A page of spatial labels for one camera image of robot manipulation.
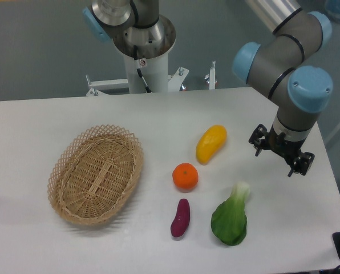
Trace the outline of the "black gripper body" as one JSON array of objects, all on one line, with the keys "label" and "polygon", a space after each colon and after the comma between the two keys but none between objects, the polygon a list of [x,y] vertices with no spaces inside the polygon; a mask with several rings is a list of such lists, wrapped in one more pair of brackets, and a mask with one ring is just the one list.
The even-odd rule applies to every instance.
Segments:
[{"label": "black gripper body", "polygon": [[284,158],[288,165],[293,165],[295,158],[299,156],[299,151],[303,145],[303,141],[292,142],[285,139],[285,134],[282,132],[277,135],[274,128],[270,129],[266,140],[266,149],[271,150],[275,154]]}]

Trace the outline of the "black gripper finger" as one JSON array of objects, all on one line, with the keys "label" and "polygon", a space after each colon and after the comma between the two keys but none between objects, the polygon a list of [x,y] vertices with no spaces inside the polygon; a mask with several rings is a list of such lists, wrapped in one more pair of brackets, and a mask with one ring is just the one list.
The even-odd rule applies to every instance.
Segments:
[{"label": "black gripper finger", "polygon": [[269,149],[269,132],[263,124],[259,124],[252,132],[249,143],[256,149],[255,156]]},{"label": "black gripper finger", "polygon": [[305,176],[310,169],[315,155],[311,152],[302,152],[298,150],[294,155],[288,157],[286,162],[290,167],[290,171],[288,173],[288,177],[291,177],[293,174],[300,174]]}]

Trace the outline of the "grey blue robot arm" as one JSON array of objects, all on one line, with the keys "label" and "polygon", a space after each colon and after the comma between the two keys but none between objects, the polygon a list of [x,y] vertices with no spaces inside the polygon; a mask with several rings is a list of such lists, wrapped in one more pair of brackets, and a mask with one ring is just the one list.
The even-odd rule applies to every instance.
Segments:
[{"label": "grey blue robot arm", "polygon": [[[249,1],[248,5],[275,39],[267,46],[243,45],[232,71],[278,107],[272,127],[259,125],[249,143],[257,152],[270,150],[282,157],[291,173],[305,175],[314,155],[301,147],[329,102],[333,81],[325,70],[304,61],[329,41],[331,23],[319,12],[304,12],[296,1]],[[158,1],[92,1],[83,16],[98,40],[113,41],[122,54],[130,93],[179,90],[168,75],[176,32],[159,13]]]}]

